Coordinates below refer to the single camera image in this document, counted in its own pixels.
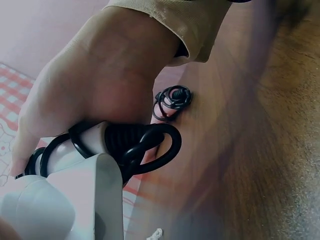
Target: beige sleeve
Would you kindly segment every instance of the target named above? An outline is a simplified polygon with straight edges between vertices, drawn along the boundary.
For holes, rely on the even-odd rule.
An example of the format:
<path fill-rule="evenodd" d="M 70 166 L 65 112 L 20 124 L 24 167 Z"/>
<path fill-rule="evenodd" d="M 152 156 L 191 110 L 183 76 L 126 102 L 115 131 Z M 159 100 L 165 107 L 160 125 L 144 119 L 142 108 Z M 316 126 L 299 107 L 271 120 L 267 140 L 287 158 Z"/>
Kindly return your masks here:
<path fill-rule="evenodd" d="M 110 0 L 106 8 L 137 10 L 170 29 L 181 39 L 181 47 L 169 66 L 178 66 L 208 60 L 230 5 L 227 0 Z"/>

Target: hand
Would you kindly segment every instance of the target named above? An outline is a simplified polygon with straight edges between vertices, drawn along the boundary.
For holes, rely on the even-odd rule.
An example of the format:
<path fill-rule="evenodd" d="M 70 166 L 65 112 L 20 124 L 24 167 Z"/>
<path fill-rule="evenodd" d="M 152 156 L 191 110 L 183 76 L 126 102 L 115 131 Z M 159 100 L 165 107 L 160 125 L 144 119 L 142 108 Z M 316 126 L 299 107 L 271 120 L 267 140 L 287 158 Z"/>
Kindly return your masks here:
<path fill-rule="evenodd" d="M 10 175 L 21 174 L 40 138 L 82 120 L 147 123 L 156 76 L 179 45 L 148 15 L 107 7 L 41 71 L 23 105 Z"/>

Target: white string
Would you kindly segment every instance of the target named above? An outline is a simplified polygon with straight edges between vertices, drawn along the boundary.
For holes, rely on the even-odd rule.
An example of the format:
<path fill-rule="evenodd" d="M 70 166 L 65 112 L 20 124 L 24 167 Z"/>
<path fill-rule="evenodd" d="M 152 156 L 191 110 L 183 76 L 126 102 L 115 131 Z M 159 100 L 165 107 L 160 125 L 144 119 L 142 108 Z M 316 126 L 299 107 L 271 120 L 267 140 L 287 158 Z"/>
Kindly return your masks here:
<path fill-rule="evenodd" d="M 152 236 L 148 237 L 146 240 L 159 240 L 163 235 L 163 231 L 161 228 L 158 228 Z"/>

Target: wooden floor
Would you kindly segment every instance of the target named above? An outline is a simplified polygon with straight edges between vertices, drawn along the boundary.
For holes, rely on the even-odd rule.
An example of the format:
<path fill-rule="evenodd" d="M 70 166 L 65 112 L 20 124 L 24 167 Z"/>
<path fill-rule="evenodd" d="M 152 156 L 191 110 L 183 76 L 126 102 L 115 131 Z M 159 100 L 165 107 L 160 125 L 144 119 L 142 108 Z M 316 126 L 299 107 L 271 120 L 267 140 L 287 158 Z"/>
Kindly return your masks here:
<path fill-rule="evenodd" d="M 320 239 L 320 4 L 273 42 L 257 2 L 234 4 L 209 61 L 186 67 L 182 149 L 143 176 L 128 240 Z"/>

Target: coiled cable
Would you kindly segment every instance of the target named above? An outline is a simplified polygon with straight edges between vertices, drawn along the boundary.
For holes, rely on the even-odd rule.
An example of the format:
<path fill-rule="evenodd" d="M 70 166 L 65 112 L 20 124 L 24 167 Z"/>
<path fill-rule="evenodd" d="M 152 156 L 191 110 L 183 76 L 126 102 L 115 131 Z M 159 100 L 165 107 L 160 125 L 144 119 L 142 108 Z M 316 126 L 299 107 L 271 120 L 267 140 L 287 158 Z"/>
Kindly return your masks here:
<path fill-rule="evenodd" d="M 159 121 L 170 122 L 176 119 L 179 113 L 190 105 L 193 99 L 193 93 L 186 87 L 182 85 L 175 85 L 166 88 L 165 90 L 159 92 L 155 96 L 155 102 L 153 104 L 152 115 Z M 155 106 L 158 105 L 162 116 L 157 116 L 155 113 Z M 169 109 L 174 109 L 176 112 L 171 116 L 168 116 L 163 108 L 166 106 Z"/>
<path fill-rule="evenodd" d="M 41 147 L 32 154 L 23 174 L 35 175 L 36 161 L 40 155 L 40 175 L 48 177 L 48 163 L 51 153 L 60 144 L 71 140 L 75 149 L 85 158 L 95 154 L 81 141 L 80 134 L 93 127 L 92 124 L 79 123 L 69 129 L 68 133 L 54 138 L 47 147 Z M 141 164 L 145 152 L 160 145 L 165 139 L 164 134 L 171 137 L 170 149 L 156 160 Z M 104 132 L 104 141 L 109 154 L 117 162 L 125 185 L 133 175 L 144 174 L 169 163 L 180 151 L 182 138 L 179 131 L 169 124 L 110 124 Z"/>

